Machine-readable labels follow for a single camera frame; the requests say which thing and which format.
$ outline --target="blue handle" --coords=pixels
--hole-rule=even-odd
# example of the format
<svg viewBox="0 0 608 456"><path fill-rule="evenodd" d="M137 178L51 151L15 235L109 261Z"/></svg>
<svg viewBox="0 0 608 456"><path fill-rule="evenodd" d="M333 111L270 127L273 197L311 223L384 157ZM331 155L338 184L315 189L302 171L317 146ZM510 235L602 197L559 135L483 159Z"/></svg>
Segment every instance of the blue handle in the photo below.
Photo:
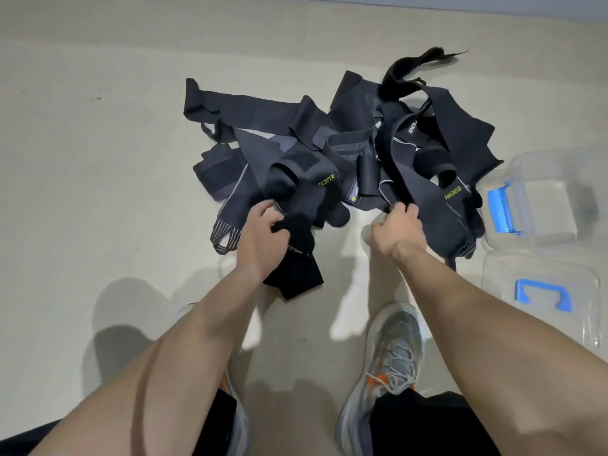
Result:
<svg viewBox="0 0 608 456"><path fill-rule="evenodd" d="M547 291L555 291L559 293L559 302L555 308L563 312L572 312L572 302L570 294L563 286L558 284L538 282L529 280L528 278L520 278L515 282L515 300L524 304L529 304L530 299L525 291L525 286L533 286L534 288L546 289Z"/></svg>
<svg viewBox="0 0 608 456"><path fill-rule="evenodd" d="M511 209L506 198L506 188L511 183L507 182L503 187L495 188L488 191L488 206L490 207L490 215L494 223L494 229L499 233L516 233L520 234L513 225L511 217Z"/></svg>

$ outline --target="gray sneaker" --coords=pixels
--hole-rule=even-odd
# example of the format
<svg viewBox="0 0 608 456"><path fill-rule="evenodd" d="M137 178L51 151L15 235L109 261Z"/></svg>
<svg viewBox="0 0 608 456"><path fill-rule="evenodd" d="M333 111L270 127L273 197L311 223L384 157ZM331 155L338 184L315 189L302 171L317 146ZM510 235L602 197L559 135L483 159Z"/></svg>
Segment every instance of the gray sneaker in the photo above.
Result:
<svg viewBox="0 0 608 456"><path fill-rule="evenodd" d="M178 310L177 319L190 312L198 302L188 304ZM232 396L237 401L237 410L234 414L234 424L232 426L232 438L226 456L244 456L251 443L251 431L249 429L249 419L243 407L243 403L237 395L237 391L232 387L228 369L224 371L224 376L218 386L219 389Z"/></svg>
<svg viewBox="0 0 608 456"><path fill-rule="evenodd" d="M423 355L414 306L392 303L371 322L361 379L342 409L336 439L347 456L373 456L370 415L376 399L399 395L416 382Z"/></svg>

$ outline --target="shoelace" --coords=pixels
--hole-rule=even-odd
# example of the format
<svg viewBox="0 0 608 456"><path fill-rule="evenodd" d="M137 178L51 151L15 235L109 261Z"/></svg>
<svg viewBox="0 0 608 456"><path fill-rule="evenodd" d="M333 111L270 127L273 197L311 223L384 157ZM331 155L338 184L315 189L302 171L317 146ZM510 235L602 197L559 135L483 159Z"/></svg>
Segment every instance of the shoelace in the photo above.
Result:
<svg viewBox="0 0 608 456"><path fill-rule="evenodd" d="M409 352L411 355L411 351L409 350L409 348L407 348L406 345L396 344L395 346L402 348L404 351ZM410 371L414 371L414 360L405 358L404 356L395 352L394 349L389 350L389 353L391 354L391 356L389 357L390 371L386 373L387 382L370 373L367 373L367 375L372 379L376 380L379 385L382 385L387 392L391 393L392 395L399 395L401 392L406 390L414 383L414 376L399 371L398 369L393 367L393 362L403 362L407 367L409 367Z"/></svg>

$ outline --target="beige floor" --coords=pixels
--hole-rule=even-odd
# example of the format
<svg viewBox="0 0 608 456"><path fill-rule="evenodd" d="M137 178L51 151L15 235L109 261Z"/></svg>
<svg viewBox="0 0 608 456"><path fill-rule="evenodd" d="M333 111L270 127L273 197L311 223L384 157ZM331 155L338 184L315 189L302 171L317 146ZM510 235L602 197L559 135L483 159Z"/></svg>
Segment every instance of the beige floor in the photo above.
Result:
<svg viewBox="0 0 608 456"><path fill-rule="evenodd" d="M608 25L302 0L0 0L0 438L62 417L232 265L192 173L211 144L184 80L327 108L346 69L469 52L425 71L496 125L493 152L608 143ZM253 454L338 454L365 325L407 299L362 231L318 232L327 283L252 320L233 363ZM483 249L459 271L480 282ZM421 388L454 388L432 339Z"/></svg>

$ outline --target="forearm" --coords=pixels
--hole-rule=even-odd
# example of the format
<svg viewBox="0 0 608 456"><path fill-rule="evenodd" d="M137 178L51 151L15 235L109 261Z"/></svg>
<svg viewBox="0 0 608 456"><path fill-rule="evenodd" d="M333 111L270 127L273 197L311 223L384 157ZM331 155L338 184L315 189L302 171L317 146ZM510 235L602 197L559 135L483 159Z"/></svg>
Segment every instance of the forearm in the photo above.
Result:
<svg viewBox="0 0 608 456"><path fill-rule="evenodd" d="M393 257L452 376L503 454L539 445L570 454L564 441L589 445L585 451L608 447L597 432L608 424L608 365L428 253L397 250Z"/></svg>
<svg viewBox="0 0 608 456"><path fill-rule="evenodd" d="M248 269L226 276L32 454L192 454L258 284Z"/></svg>

